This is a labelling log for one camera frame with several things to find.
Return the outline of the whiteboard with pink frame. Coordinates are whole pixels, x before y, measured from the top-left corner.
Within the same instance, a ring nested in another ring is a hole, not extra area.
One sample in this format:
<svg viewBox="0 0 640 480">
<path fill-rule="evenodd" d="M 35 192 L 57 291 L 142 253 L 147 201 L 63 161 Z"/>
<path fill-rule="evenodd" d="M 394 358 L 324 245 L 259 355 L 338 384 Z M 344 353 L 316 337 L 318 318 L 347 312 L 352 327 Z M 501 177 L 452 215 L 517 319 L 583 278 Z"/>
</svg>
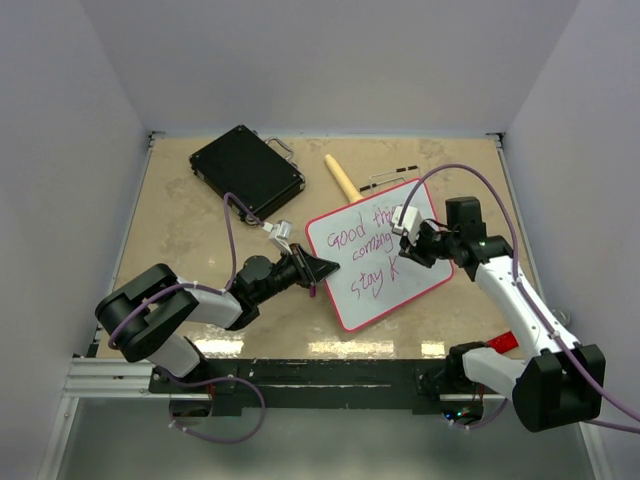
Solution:
<svg viewBox="0 0 640 480">
<path fill-rule="evenodd" d="M 425 268 L 400 258 L 392 233 L 393 210 L 404 204 L 416 179 L 310 220 L 306 236 L 315 256 L 336 262 L 327 290 L 342 327 L 358 330 L 448 282 L 449 261 Z"/>
</svg>

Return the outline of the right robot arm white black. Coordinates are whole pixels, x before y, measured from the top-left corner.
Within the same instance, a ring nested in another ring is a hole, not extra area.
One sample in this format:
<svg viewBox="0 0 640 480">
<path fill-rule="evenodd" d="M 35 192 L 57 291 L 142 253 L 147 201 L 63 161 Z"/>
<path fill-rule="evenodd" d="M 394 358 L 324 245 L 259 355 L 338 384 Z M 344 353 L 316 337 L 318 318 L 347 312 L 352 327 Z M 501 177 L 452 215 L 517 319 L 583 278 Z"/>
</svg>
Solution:
<svg viewBox="0 0 640 480">
<path fill-rule="evenodd" d="M 445 205 L 444 225 L 430 223 L 414 207 L 394 209 L 400 256 L 427 268 L 450 260 L 463 269 L 498 308 L 526 357 L 511 359 L 486 342 L 454 346 L 431 382 L 434 396 L 448 388 L 466 393 L 482 384 L 512 402 L 531 432 L 596 418 L 602 405 L 596 389 L 605 373 L 601 350 L 582 345 L 555 319 L 508 242 L 488 235 L 477 198 L 453 198 Z"/>
</svg>

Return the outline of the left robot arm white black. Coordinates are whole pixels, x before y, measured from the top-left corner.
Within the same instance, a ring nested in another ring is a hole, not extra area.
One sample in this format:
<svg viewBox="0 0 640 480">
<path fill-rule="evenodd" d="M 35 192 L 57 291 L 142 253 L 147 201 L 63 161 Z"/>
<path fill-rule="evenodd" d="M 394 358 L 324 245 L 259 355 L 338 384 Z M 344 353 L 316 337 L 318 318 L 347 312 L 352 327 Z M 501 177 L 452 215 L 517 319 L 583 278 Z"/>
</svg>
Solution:
<svg viewBox="0 0 640 480">
<path fill-rule="evenodd" d="M 189 282 L 159 263 L 101 300 L 95 317 L 109 334 L 109 347 L 128 362 L 147 360 L 170 373 L 183 391 L 196 392 L 206 383 L 206 362 L 196 345 L 177 333 L 183 323 L 241 330 L 260 315 L 262 303 L 294 285 L 312 290 L 339 269 L 339 263 L 292 243 L 276 262 L 249 257 L 222 291 Z"/>
</svg>

